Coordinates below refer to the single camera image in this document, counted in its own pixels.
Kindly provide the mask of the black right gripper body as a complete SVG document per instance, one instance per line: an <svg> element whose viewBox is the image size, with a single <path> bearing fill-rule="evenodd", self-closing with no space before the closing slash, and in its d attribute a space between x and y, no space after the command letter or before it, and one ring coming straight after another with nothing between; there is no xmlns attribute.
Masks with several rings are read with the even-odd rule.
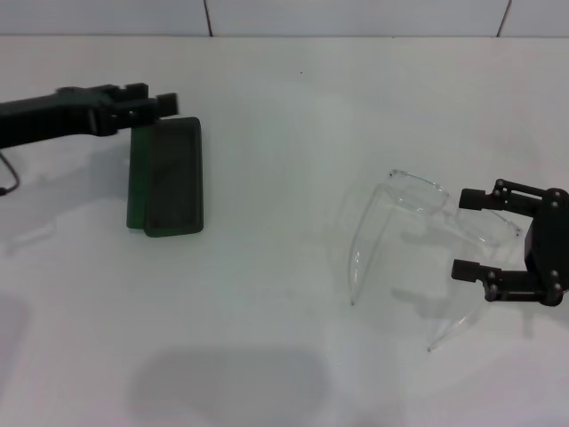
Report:
<svg viewBox="0 0 569 427"><path fill-rule="evenodd" d="M525 236L525 266L536 300L559 305L568 291L568 192L547 189L533 210Z"/></svg>

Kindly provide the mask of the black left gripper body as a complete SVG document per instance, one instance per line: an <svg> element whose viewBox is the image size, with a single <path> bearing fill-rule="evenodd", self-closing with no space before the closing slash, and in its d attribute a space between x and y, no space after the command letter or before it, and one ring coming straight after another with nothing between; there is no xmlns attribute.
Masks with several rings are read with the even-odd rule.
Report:
<svg viewBox="0 0 569 427"><path fill-rule="evenodd" d="M55 93L1 104L1 147L71 135L109 136L117 133L115 105L125 101L117 85L89 88L68 86Z"/></svg>

